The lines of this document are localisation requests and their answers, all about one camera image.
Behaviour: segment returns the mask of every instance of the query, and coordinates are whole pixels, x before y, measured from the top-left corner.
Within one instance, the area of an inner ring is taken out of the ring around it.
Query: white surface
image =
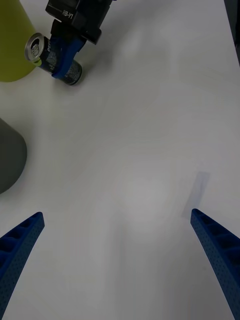
[[[46,1],[23,0],[49,36]],[[0,236],[46,227],[4,320],[233,319],[190,226],[198,207],[240,236],[240,68],[223,0],[118,0],[67,87],[35,69],[0,85],[23,175]]]

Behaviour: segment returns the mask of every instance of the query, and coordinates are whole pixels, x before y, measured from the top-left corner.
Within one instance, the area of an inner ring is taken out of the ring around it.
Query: perforated blue part
[[[191,225],[234,318],[240,320],[240,239],[197,209],[191,212]]]
[[[0,320],[44,226],[37,212],[0,238]]]

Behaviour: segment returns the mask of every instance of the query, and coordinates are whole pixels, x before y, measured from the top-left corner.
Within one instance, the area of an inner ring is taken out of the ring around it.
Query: gray container
[[[18,180],[27,160],[24,138],[0,119],[0,194]]]

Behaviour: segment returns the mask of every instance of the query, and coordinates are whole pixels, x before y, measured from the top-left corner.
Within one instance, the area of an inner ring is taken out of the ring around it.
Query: yellow container
[[[19,0],[0,0],[0,81],[18,80],[34,69],[24,49],[35,32]]]

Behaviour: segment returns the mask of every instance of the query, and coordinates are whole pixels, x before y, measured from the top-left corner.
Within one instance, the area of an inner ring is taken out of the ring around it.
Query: blue plastic part
[[[37,212],[0,238],[0,320],[44,226]]]
[[[69,45],[67,45],[60,37],[51,37],[50,40],[55,42],[55,44],[57,44],[61,48],[61,59],[59,67],[57,71],[54,72],[51,76],[56,79],[61,79],[69,71],[76,53],[83,48],[86,41],[75,38]]]
[[[240,320],[240,239],[197,209],[191,212],[191,225],[234,318]]]

